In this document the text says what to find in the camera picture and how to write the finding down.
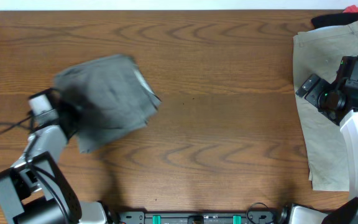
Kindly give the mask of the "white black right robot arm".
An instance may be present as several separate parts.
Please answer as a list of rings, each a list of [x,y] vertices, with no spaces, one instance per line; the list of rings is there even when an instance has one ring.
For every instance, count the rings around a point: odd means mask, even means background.
[[[338,125],[343,135],[349,168],[349,201],[331,213],[291,205],[286,223],[358,223],[358,79],[343,77],[332,83],[312,74],[296,95],[315,106]]]

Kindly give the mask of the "grey shorts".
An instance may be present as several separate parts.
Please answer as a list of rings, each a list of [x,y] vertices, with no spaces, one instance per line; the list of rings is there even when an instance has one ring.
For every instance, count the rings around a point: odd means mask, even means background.
[[[117,54],[69,67],[54,87],[81,113],[76,139],[81,153],[146,127],[161,104],[135,60]]]

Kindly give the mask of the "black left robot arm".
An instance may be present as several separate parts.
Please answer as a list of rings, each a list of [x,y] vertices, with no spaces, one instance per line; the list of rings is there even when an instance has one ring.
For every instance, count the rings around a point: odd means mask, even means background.
[[[8,223],[108,223],[100,202],[81,202],[58,167],[78,129],[78,110],[49,88],[29,97],[23,154],[0,172],[0,207]]]

